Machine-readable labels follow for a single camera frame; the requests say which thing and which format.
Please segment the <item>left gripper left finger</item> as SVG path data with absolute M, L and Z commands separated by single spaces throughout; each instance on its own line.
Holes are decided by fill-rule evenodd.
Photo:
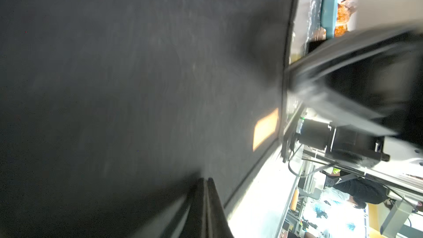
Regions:
M 180 229 L 179 238 L 206 238 L 206 197 L 206 180 L 201 178 L 190 190 L 181 208 L 160 237 L 175 238 L 177 230 Z

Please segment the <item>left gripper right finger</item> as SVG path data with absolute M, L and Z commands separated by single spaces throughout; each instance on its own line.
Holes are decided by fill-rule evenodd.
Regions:
M 215 182 L 212 178 L 207 180 L 208 187 L 208 212 L 207 227 L 209 238 L 234 238 L 226 219 Z

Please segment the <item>black canvas bag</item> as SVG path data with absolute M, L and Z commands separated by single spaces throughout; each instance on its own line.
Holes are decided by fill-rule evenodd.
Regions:
M 177 236 L 274 149 L 294 0 L 1 0 L 1 237 Z

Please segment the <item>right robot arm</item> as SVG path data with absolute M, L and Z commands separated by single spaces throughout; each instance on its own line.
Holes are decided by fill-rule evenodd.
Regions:
M 423 175 L 423 33 L 357 30 L 323 41 L 292 64 L 289 90 L 329 121 L 302 144 L 389 175 Z

